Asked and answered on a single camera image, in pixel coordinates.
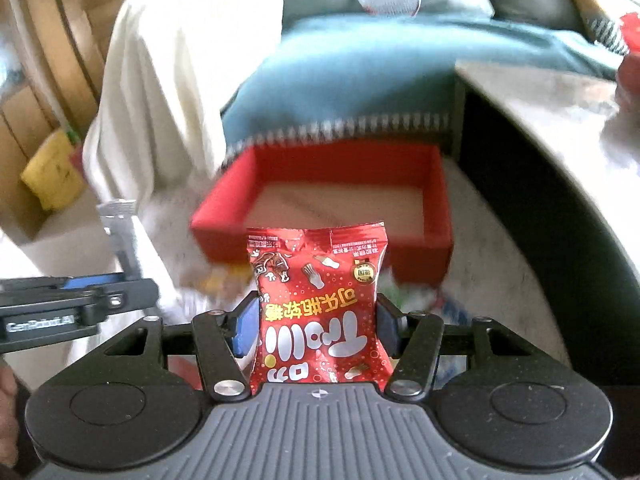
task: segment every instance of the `human hand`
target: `human hand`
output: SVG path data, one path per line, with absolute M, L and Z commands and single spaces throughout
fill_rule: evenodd
M 15 417 L 15 397 L 18 384 L 14 371 L 0 363 L 0 463 L 13 467 L 18 462 L 18 420 Z

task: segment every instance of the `metal screw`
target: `metal screw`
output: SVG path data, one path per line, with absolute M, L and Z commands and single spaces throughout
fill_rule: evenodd
M 213 391 L 225 397 L 233 397 L 244 392 L 244 384 L 233 379 L 218 381 L 215 386 L 213 386 Z
M 413 397 L 422 392 L 422 387 L 409 379 L 398 379 L 389 385 L 389 390 L 401 397 Z

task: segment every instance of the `white cloth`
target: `white cloth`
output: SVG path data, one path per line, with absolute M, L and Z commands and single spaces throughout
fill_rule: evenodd
M 280 43 L 282 0 L 125 0 L 84 144 L 102 202 L 213 176 L 226 143 L 220 110 Z

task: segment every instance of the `red object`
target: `red object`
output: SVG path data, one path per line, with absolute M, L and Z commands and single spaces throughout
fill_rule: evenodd
M 375 381 L 393 368 L 376 336 L 385 227 L 248 229 L 260 294 L 251 388 L 265 382 Z
M 622 16 L 620 29 L 629 50 L 640 53 L 640 14 L 631 12 Z
M 200 371 L 196 363 L 187 361 L 184 357 L 177 355 L 168 355 L 166 357 L 167 369 L 177 376 L 182 377 L 195 390 L 202 389 L 200 381 Z
M 640 54 L 625 56 L 616 74 L 616 101 L 620 109 L 640 114 Z
M 78 144 L 74 152 L 69 156 L 69 161 L 71 165 L 76 168 L 82 175 L 82 178 L 86 180 L 84 176 L 84 166 L 82 165 L 82 144 Z
M 193 235 L 210 261 L 246 262 L 244 219 L 265 184 L 272 182 L 420 187 L 424 236 L 390 236 L 385 263 L 393 267 L 394 277 L 401 283 L 437 286 L 444 279 L 453 236 L 442 160 L 436 146 L 348 140 L 247 149 L 191 218 Z

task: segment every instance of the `trolli gummy candy bag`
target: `trolli gummy candy bag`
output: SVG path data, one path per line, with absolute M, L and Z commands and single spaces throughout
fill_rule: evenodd
M 384 224 L 247 231 L 260 294 L 252 391 L 289 381 L 375 381 L 383 390 L 392 372 L 376 337 Z

